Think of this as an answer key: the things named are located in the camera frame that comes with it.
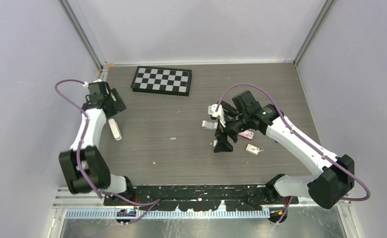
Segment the white stapler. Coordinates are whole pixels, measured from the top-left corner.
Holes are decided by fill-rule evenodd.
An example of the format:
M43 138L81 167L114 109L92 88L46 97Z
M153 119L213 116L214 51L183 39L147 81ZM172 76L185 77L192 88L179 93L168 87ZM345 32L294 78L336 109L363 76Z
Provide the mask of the white stapler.
M110 126L110 129L111 129L111 132L112 132L114 139L116 141L121 140L122 139L121 132L120 132L120 129L119 129L118 124L115 121L115 119L109 119L108 123L109 123L109 126Z

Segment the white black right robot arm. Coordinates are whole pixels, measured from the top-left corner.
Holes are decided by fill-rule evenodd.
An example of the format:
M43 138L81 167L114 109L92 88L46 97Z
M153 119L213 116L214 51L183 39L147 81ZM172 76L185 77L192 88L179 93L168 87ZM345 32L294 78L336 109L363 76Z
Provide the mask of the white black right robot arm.
M250 91L236 95L232 101L233 106L222 101L208 107L210 118L218 122L215 153L232 152L229 139L237 142L239 133L254 130L277 141L311 173L297 177L278 174L266 183L268 201L276 204L289 196L306 197L330 209L354 188L355 163L350 156L340 157L322 148L302 134L275 105L261 106Z

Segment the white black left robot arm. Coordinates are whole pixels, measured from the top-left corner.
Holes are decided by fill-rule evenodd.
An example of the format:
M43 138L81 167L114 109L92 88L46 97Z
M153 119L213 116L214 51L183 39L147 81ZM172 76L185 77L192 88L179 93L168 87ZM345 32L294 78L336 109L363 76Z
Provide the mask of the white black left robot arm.
M82 106L71 101L55 85L56 92L81 113L81 124L74 142L67 151L58 156L66 185L72 194L95 192L116 194L123 205L130 205L135 199L135 190L127 176L116 176L110 172L99 151L102 130L109 124L116 140L121 139L120 131L112 119L124 111L126 106L115 88L100 79L94 82L82 82L88 89Z

